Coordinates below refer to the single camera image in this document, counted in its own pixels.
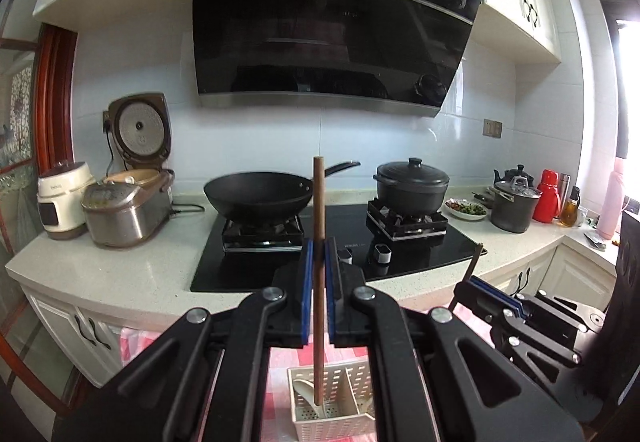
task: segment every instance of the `white plate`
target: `white plate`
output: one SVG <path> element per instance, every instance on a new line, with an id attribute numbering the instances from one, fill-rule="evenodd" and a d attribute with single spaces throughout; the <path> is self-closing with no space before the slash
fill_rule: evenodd
<path id="1" fill-rule="evenodd" d="M 447 202 L 476 204 L 476 202 L 471 202 L 471 201 L 469 201 L 469 200 L 467 200 L 465 198 L 450 198 L 449 200 L 447 200 Z M 469 215 L 467 213 L 461 213 L 460 211 L 456 211 L 455 209 L 451 209 L 449 206 L 447 206 L 447 202 L 445 202 L 445 204 L 444 204 L 445 209 L 449 213 L 451 213 L 453 216 L 455 216 L 456 218 L 459 218 L 461 220 L 467 220 L 469 222 L 478 222 L 478 220 L 482 220 L 483 218 L 485 218 L 488 215 L 488 212 L 486 212 L 484 215 Z"/>

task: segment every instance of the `black teapot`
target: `black teapot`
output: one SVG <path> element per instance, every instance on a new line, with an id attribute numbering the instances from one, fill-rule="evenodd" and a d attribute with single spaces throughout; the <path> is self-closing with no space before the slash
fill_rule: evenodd
<path id="1" fill-rule="evenodd" d="M 513 177 L 525 177 L 527 179 L 527 183 L 529 187 L 533 187 L 533 177 L 531 177 L 528 173 L 524 171 L 524 164 L 519 164 L 517 169 L 506 169 L 504 171 L 504 177 L 500 178 L 500 172 L 497 169 L 494 169 L 494 184 L 496 182 L 500 182 L 501 180 L 506 182 L 511 182 Z"/>

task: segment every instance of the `chopped food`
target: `chopped food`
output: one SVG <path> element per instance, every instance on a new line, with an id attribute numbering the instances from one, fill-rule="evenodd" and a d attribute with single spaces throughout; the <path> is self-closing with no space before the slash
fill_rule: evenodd
<path id="1" fill-rule="evenodd" d="M 445 204 L 453 210 L 465 213 L 466 215 L 481 216 L 486 215 L 486 209 L 480 204 L 467 200 L 448 200 Z"/>

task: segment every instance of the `white plastic basket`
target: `white plastic basket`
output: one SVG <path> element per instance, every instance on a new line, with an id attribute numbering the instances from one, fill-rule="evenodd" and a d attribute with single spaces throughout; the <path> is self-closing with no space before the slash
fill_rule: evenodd
<path id="1" fill-rule="evenodd" d="M 327 418 L 319 419 L 313 408 L 293 389 L 293 380 L 313 382 L 313 366 L 289 368 L 291 418 L 300 442 L 335 440 L 376 429 L 373 404 L 361 411 L 371 395 L 368 361 L 341 362 L 324 366 L 324 410 Z"/>

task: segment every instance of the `wok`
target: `wok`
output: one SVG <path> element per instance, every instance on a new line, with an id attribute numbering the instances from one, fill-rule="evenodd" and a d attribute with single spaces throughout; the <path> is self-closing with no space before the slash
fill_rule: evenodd
<path id="1" fill-rule="evenodd" d="M 328 167 L 324 176 L 359 166 L 358 161 Z M 311 200 L 313 181 L 277 171 L 232 173 L 210 180 L 204 193 L 223 217 L 248 225 L 274 224 L 300 213 Z"/>

